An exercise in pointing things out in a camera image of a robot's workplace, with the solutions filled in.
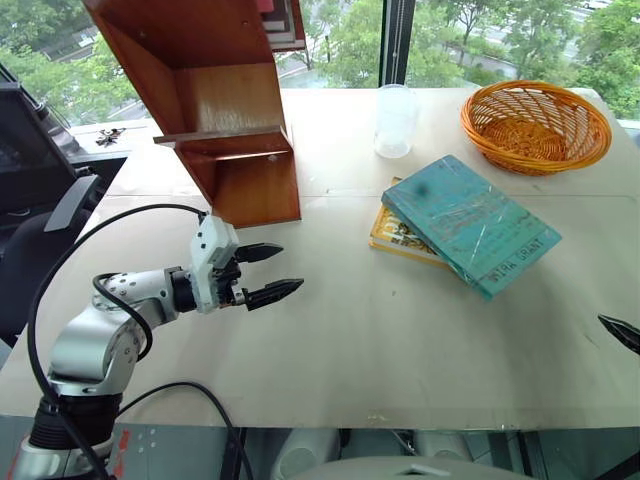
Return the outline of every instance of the teal book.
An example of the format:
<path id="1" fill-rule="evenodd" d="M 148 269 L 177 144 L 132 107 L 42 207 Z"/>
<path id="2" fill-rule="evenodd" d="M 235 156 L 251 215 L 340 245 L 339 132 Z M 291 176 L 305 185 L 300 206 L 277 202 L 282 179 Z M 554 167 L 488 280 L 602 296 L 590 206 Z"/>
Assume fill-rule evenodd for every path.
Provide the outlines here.
<path id="1" fill-rule="evenodd" d="M 451 155 L 390 187 L 382 203 L 488 299 L 562 238 Z"/>

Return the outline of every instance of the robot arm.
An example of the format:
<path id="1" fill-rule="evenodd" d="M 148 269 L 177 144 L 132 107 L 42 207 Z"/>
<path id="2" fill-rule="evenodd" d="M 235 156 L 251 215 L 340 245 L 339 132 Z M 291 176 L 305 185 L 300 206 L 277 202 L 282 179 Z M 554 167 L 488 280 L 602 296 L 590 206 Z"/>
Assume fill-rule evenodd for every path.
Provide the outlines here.
<path id="1" fill-rule="evenodd" d="M 209 313 L 243 304 L 253 310 L 284 298 L 303 283 L 288 279 L 255 292 L 240 288 L 239 263 L 264 260 L 282 248 L 272 244 L 239 247 L 238 243 L 231 225 L 206 216 L 191 241 L 192 264 L 187 270 L 174 267 L 105 275 L 102 292 L 96 290 L 89 305 L 60 333 L 48 380 L 101 459 L 111 453 L 122 392 L 147 341 L 141 326 L 118 303 L 126 303 L 154 329 L 191 310 Z M 93 478 L 86 458 L 44 398 L 31 435 L 22 442 L 12 478 Z"/>

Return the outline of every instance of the black cable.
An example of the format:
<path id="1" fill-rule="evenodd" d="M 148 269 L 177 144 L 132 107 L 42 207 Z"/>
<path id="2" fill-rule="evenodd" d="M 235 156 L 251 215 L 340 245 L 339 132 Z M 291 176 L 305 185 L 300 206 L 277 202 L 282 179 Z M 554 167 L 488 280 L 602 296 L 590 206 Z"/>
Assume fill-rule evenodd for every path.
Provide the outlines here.
<path id="1" fill-rule="evenodd" d="M 143 207 L 134 208 L 131 210 L 127 210 L 126 212 L 119 213 L 114 215 L 113 217 L 105 220 L 99 225 L 93 227 L 87 233 L 85 233 L 82 237 L 80 237 L 76 243 L 74 243 L 59 259 L 58 261 L 51 267 L 47 275 L 42 279 L 40 285 L 35 291 L 33 296 L 33 300 L 31 302 L 31 306 L 29 307 L 29 313 L 27 315 L 27 351 L 29 354 L 29 363 L 31 364 L 31 370 L 33 375 L 42 391 L 42 394 L 47 399 L 47 401 L 56 409 L 57 414 L 60 416 L 60 419 L 63 422 L 65 430 L 69 434 L 69 436 L 76 442 L 78 447 L 82 450 L 82 453 L 86 456 L 87 460 L 91 464 L 91 467 L 96 472 L 96 474 L 102 480 L 109 480 L 109 474 L 104 466 L 104 464 L 100 461 L 96 452 L 91 448 L 86 439 L 82 436 L 82 434 L 78 431 L 77 427 L 73 423 L 73 421 L 68 417 L 66 412 L 64 412 L 64 406 L 61 405 L 60 398 L 56 391 L 53 389 L 49 382 L 47 381 L 47 376 L 42 369 L 42 365 L 40 364 L 40 359 L 38 357 L 38 346 L 36 343 L 36 318 L 38 313 L 38 307 L 40 306 L 40 300 L 42 300 L 42 296 L 47 291 L 51 280 L 55 277 L 60 267 L 64 265 L 64 263 L 73 255 L 73 253 L 80 248 L 80 246 L 86 242 L 89 238 L 91 238 L 94 234 L 102 230 L 103 228 L 111 225 L 112 223 L 120 220 L 121 218 L 128 217 L 129 215 L 133 215 L 138 212 L 144 212 L 146 210 L 153 210 L 158 208 L 171 208 L 177 210 L 186 210 L 189 212 L 196 213 L 198 215 L 199 221 L 202 221 L 207 212 L 203 212 L 202 210 L 198 210 L 197 208 L 190 207 L 188 205 L 176 205 L 172 203 L 155 203 L 152 205 L 145 205 Z"/>
<path id="2" fill-rule="evenodd" d="M 213 403 L 213 405 L 216 407 L 216 409 L 218 410 L 218 413 L 222 417 L 222 420 L 227 426 L 227 431 L 229 432 L 229 435 L 231 435 L 231 438 L 233 439 L 233 443 L 236 444 L 236 448 L 240 453 L 240 459 L 242 460 L 242 464 L 244 465 L 244 470 L 247 474 L 247 479 L 253 480 L 253 471 L 251 470 L 251 463 L 249 462 L 249 457 L 247 456 L 247 452 L 244 449 L 244 445 L 242 445 L 242 442 L 240 441 L 240 437 L 238 437 L 238 434 L 235 430 L 235 427 L 233 426 L 233 423 L 231 423 L 231 419 L 229 418 L 229 415 L 227 414 L 226 410 L 222 406 L 222 403 L 220 403 L 220 400 L 218 400 L 218 398 L 211 392 L 211 390 L 209 390 L 204 385 L 201 385 L 196 382 L 189 382 L 189 381 L 171 382 L 165 385 L 160 385 L 159 387 L 153 388 L 148 392 L 143 393 L 142 395 L 132 400 L 131 402 L 127 403 L 118 412 L 118 417 L 122 415 L 124 412 L 126 412 L 127 410 L 129 410 L 134 405 L 140 403 L 142 400 L 149 397 L 150 395 L 153 395 L 156 392 L 165 390 L 167 388 L 172 388 L 172 387 L 193 387 L 200 390 L 202 393 L 204 393 L 207 396 L 207 398 L 209 398 L 209 400 L 211 400 L 211 403 Z"/>
<path id="3" fill-rule="evenodd" d="M 105 278 L 113 277 L 114 275 L 118 275 L 118 274 L 103 273 L 101 275 L 96 275 L 95 277 L 93 277 L 93 280 L 91 281 L 91 283 L 93 283 L 93 288 L 95 288 L 98 291 L 98 293 L 100 293 L 100 295 L 105 297 L 107 300 L 110 300 L 111 303 L 117 305 L 122 310 L 127 312 L 131 316 L 131 318 L 133 318 L 133 320 L 138 325 L 140 325 L 140 328 L 142 328 L 142 331 L 144 332 L 144 336 L 146 340 L 145 340 L 144 349 L 138 355 L 137 361 L 139 362 L 144 357 L 146 357 L 147 354 L 149 353 L 149 350 L 151 350 L 151 345 L 153 345 L 153 333 L 151 333 L 151 327 L 149 326 L 147 321 L 142 317 L 142 315 L 136 312 L 133 309 L 133 307 L 131 307 L 127 302 L 125 302 L 124 300 L 112 294 L 109 290 L 107 290 L 107 288 L 102 283 L 100 283 L 101 280 L 104 280 Z"/>

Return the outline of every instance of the book cover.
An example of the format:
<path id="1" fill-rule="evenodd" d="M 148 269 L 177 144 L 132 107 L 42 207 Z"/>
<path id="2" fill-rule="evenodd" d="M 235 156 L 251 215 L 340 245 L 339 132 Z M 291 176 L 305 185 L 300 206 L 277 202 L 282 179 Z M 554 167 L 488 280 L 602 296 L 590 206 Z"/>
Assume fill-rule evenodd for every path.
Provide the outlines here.
<path id="1" fill-rule="evenodd" d="M 394 177 L 391 185 L 402 179 Z M 382 205 L 371 228 L 369 245 L 414 260 L 447 267 L 447 263 L 415 235 L 387 207 Z"/>
<path id="2" fill-rule="evenodd" d="M 451 155 L 391 186 L 382 203 L 486 298 L 562 238 Z"/>

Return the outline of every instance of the orange basket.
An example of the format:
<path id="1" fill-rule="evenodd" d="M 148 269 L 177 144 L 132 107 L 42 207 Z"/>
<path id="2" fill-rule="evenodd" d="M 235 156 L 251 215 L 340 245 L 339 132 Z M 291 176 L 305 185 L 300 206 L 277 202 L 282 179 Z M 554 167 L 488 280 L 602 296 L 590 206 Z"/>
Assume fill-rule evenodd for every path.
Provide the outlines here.
<path id="1" fill-rule="evenodd" d="M 475 92 L 461 113 L 492 164 L 525 175 L 588 167 L 611 145 L 611 128 L 584 98 L 544 82 L 500 82 Z"/>

